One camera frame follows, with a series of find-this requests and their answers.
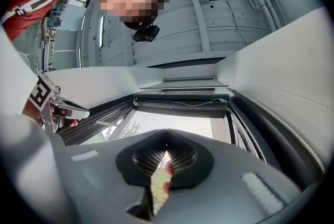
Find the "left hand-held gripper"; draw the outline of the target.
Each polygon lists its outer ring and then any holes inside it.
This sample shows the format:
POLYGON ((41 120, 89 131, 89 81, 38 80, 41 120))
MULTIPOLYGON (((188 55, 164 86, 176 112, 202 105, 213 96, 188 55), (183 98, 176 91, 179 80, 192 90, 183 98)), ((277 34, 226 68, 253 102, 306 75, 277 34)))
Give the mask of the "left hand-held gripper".
POLYGON ((56 133, 60 119, 80 120, 89 117, 88 109, 61 97, 60 86, 55 85, 44 71, 39 71, 37 77, 29 101, 39 110, 46 133, 56 133))

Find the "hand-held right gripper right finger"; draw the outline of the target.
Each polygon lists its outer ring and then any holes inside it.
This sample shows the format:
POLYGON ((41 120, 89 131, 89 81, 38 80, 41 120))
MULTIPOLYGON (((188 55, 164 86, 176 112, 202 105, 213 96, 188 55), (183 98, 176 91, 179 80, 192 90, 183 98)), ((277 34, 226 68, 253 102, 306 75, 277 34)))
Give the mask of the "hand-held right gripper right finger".
POLYGON ((205 147, 187 169, 193 180, 210 173, 197 186, 171 190, 156 223, 261 223, 297 198, 300 188, 284 173, 232 144, 183 131, 169 130, 192 148, 205 147))

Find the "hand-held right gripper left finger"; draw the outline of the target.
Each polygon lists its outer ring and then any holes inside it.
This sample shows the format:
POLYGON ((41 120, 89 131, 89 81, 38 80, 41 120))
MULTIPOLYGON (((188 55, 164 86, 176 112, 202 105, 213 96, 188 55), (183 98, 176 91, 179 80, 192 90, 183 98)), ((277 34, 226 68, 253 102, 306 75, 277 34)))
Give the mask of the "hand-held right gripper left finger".
POLYGON ((165 129, 97 144, 67 146, 67 186, 78 223, 167 223, 153 214, 151 174, 168 145, 165 129))

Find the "person's left hand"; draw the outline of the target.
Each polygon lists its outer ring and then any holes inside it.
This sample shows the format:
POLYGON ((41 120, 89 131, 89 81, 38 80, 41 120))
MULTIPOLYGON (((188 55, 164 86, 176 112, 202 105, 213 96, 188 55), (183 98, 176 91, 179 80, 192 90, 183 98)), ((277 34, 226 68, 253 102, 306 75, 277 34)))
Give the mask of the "person's left hand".
POLYGON ((53 120, 58 120, 58 127, 75 127, 81 119, 66 119, 67 110, 51 106, 53 120))

